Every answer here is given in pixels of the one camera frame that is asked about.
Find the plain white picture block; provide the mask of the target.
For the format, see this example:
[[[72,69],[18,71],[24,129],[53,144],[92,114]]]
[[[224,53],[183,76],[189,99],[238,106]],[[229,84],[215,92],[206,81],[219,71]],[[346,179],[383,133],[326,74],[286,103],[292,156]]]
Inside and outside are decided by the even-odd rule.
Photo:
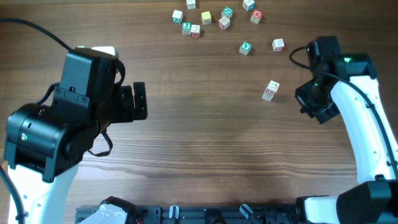
[[[275,91],[270,89],[266,89],[262,95],[263,100],[271,101],[275,95]]]

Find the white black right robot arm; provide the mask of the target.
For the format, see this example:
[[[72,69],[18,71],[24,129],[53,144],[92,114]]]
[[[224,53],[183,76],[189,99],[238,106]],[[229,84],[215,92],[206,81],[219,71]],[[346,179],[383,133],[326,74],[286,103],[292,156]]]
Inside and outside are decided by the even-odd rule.
[[[301,113],[323,124],[341,115],[353,148],[358,185],[338,196],[296,200],[300,223],[397,223],[397,141],[366,53],[344,54],[335,36],[303,47],[312,79],[295,91]]]

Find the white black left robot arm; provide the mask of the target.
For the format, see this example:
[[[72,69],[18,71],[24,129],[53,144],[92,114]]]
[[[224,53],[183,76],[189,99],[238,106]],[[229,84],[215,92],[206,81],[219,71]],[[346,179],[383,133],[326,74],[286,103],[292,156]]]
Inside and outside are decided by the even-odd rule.
[[[4,158],[13,204],[10,223],[61,223],[68,191],[85,153],[113,123],[147,118],[146,87],[125,85],[126,70],[111,46],[77,47],[44,100],[13,112]]]

